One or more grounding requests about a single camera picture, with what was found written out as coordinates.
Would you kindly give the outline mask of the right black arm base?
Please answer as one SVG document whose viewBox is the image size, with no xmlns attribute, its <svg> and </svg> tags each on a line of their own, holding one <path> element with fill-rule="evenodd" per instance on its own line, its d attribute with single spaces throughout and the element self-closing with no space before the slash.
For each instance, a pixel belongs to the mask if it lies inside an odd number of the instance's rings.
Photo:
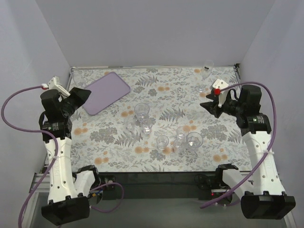
<svg viewBox="0 0 304 228">
<path fill-rule="evenodd" d="M 212 200 L 230 190 L 230 187 L 219 181 L 215 174 L 199 173 L 195 175 L 194 181 L 199 190 L 202 191 L 199 200 Z"/>
</svg>

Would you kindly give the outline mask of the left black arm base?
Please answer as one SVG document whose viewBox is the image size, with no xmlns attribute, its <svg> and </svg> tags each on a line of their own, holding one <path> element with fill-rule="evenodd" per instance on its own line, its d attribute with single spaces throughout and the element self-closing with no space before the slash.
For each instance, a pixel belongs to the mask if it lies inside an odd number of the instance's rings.
<svg viewBox="0 0 304 228">
<path fill-rule="evenodd" d="M 97 184 L 94 184 L 93 188 L 96 188 L 100 185 L 106 184 L 106 183 L 113 183 L 116 182 L 116 176 L 114 175 L 99 175 L 99 182 Z M 105 187 L 96 189 L 94 191 L 90 192 L 89 195 L 89 202 L 91 205 L 97 205 L 102 200 L 115 200 L 117 199 L 116 194 L 116 186 L 115 185 L 107 185 Z"/>
</svg>

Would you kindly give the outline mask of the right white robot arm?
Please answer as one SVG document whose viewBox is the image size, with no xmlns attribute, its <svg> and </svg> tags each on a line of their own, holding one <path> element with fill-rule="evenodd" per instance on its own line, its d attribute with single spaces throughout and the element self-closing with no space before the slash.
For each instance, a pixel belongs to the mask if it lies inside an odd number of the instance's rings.
<svg viewBox="0 0 304 228">
<path fill-rule="evenodd" d="M 230 189 L 223 195 L 204 203 L 200 208 L 217 205 L 222 199 L 236 194 L 247 219 L 283 219 L 295 206 L 295 198 L 287 195 L 276 169 L 272 145 L 276 123 L 260 112 L 261 83 L 241 83 L 239 96 L 231 98 L 234 86 L 214 83 L 207 96 L 210 102 L 201 103 L 216 118 L 222 113 L 234 116 L 241 130 L 252 165 L 247 176 L 242 176 L 233 164 L 218 166 L 221 183 Z"/>
</svg>

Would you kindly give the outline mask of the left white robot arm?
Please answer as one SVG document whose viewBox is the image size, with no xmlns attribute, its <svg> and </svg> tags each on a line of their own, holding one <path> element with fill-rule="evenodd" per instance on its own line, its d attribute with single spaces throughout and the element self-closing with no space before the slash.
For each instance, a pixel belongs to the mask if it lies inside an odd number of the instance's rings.
<svg viewBox="0 0 304 228">
<path fill-rule="evenodd" d="M 40 96 L 44 112 L 39 126 L 44 131 L 43 141 L 49 161 L 50 189 L 42 216 L 56 226 L 89 217 L 89 192 L 101 183 L 94 165 L 71 167 L 72 122 L 70 117 L 89 98 L 90 90 L 72 88 L 67 97 L 56 89 Z"/>
</svg>

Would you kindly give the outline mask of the clear champagne flute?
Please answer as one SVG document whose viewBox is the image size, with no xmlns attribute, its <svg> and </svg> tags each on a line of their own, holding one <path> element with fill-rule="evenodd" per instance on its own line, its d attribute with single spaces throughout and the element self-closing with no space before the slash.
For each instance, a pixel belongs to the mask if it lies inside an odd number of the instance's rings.
<svg viewBox="0 0 304 228">
<path fill-rule="evenodd" d="M 202 70 L 201 70 L 201 84 L 197 87 L 197 91 L 199 93 L 204 92 L 205 90 L 205 85 L 206 85 L 206 81 L 207 78 L 210 76 L 210 74 L 212 73 L 212 69 L 214 67 L 214 62 L 212 60 L 206 60 L 203 64 Z"/>
</svg>

